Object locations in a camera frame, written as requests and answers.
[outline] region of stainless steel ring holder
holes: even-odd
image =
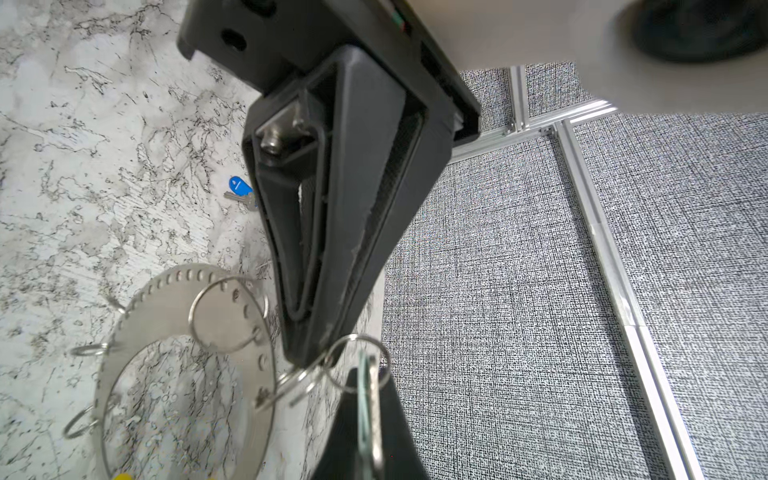
[[[337,389],[356,394],[333,378],[333,355],[347,343],[376,346],[386,358],[386,370],[379,380],[381,389],[390,379],[389,351],[371,336],[352,333],[338,339],[305,369],[294,369],[276,379],[274,354],[266,326],[269,304],[266,295],[257,302],[255,282],[245,276],[231,276],[225,270],[191,263],[164,271],[144,286],[127,307],[114,298],[107,302],[122,314],[107,343],[93,343],[70,350],[73,356],[100,356],[94,402],[82,409],[65,426],[64,437],[74,439],[91,432],[97,453],[99,475],[112,478],[104,446],[104,419],[111,408],[111,392],[131,360],[152,343],[172,336],[190,335],[209,353],[226,353],[240,368],[243,397],[247,403],[246,438],[235,472],[228,480],[252,480],[261,468],[272,429],[275,403],[305,385],[289,402],[294,406],[326,377]],[[200,319],[207,320],[198,326]],[[89,422],[73,428],[90,413]]]

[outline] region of gray fabric panel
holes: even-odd
[[[705,476],[768,472],[768,117],[576,133]]]
[[[581,87],[573,62],[528,65],[525,77],[531,117],[592,99]]]
[[[493,130],[512,123],[509,74],[504,68],[463,71],[460,75],[480,102],[481,131]]]
[[[664,478],[553,140],[448,166],[392,253],[382,338],[439,478]]]

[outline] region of metal washer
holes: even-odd
[[[190,263],[176,266],[156,276],[132,299],[127,311],[118,321],[103,355],[96,382],[96,396],[92,417],[98,423],[92,440],[96,451],[97,470],[102,478],[112,478],[104,448],[104,420],[108,400],[114,384],[130,361],[144,348],[171,336],[190,335],[187,321],[195,296],[217,279],[229,273],[216,266]],[[226,322],[232,316],[246,316],[265,332],[240,350],[230,353],[230,361],[242,374],[243,399],[253,401],[275,392],[275,362],[269,330],[261,306],[240,281],[245,294],[233,298],[233,288],[213,288],[209,293],[216,301],[217,317]],[[261,468],[270,437],[274,408],[256,410],[251,401],[245,402],[248,425],[243,449],[240,451],[235,472],[228,480],[253,480]]]

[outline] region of screw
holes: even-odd
[[[291,122],[291,127],[300,134],[308,135],[309,132],[306,129],[306,123],[304,122],[304,119],[301,117],[296,117],[293,119],[293,122]]]
[[[270,129],[264,134],[264,138],[261,139],[261,148],[268,154],[280,155],[283,149],[283,142],[277,136],[277,132],[274,129]]]

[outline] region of perforated metal disc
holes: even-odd
[[[225,270],[191,263],[164,271],[132,299],[120,318],[101,364],[92,415],[99,420],[93,443],[102,478],[112,478],[104,447],[104,420],[114,384],[131,360],[145,347],[172,336],[189,335],[188,315],[195,296],[210,283],[229,276]],[[200,337],[216,345],[236,345],[260,329],[261,335],[230,353],[240,370],[247,427],[235,471],[227,480],[252,480],[258,473],[272,429],[273,408],[256,412],[253,401],[275,390],[275,367],[270,335],[261,306],[238,280],[212,286],[200,299],[195,325]]]

